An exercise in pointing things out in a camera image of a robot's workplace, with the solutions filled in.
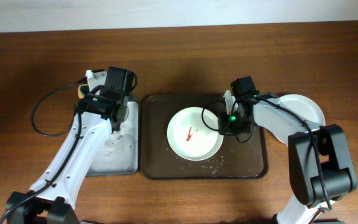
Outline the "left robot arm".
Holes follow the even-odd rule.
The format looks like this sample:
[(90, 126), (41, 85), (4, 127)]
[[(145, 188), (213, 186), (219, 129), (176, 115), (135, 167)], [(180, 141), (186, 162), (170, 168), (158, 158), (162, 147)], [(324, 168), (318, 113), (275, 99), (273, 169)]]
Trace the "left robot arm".
[(88, 70), (78, 80), (89, 91), (74, 105), (66, 139), (28, 192), (13, 192), (0, 223), (79, 223), (75, 214), (80, 187), (99, 147), (118, 132), (129, 114), (137, 75), (124, 68)]

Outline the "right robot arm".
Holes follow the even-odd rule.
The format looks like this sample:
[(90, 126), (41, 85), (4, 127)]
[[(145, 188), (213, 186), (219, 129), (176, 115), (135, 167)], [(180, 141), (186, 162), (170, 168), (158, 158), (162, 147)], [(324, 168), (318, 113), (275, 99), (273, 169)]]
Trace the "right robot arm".
[(273, 93), (261, 94), (251, 77), (231, 83), (226, 111), (218, 116), (224, 136), (253, 134), (265, 128), (288, 146), (292, 196), (272, 223), (313, 223), (333, 203), (357, 188), (357, 177), (344, 130), (312, 122)]

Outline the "green and yellow sponge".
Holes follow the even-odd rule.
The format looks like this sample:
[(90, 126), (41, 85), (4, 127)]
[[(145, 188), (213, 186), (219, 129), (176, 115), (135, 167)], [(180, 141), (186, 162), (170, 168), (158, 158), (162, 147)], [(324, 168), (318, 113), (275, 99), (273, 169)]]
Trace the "green and yellow sponge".
[(83, 99), (90, 92), (90, 88), (88, 84), (81, 84), (78, 87), (78, 97), (79, 99)]

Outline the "white plate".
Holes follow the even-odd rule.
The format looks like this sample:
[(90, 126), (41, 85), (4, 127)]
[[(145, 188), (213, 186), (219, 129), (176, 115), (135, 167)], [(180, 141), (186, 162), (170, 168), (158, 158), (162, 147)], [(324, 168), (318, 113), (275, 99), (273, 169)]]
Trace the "white plate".
[(224, 136), (216, 130), (218, 117), (207, 109), (189, 107), (177, 112), (168, 123), (167, 141), (173, 151), (189, 161), (212, 157)]

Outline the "pale green plate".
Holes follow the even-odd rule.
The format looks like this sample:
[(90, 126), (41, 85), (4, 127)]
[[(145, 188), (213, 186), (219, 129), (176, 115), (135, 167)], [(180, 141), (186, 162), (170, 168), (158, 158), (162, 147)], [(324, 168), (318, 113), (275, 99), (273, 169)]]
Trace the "pale green plate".
[[(271, 102), (298, 115), (307, 122), (312, 131), (326, 125), (326, 119), (321, 108), (306, 96), (289, 94), (281, 96), (279, 99), (271, 100)], [(288, 145), (288, 136), (297, 132), (307, 132), (307, 129), (291, 114), (276, 108), (275, 111), (279, 112), (278, 121), (273, 122), (277, 126), (277, 131), (272, 131), (272, 133), (286, 146)]]

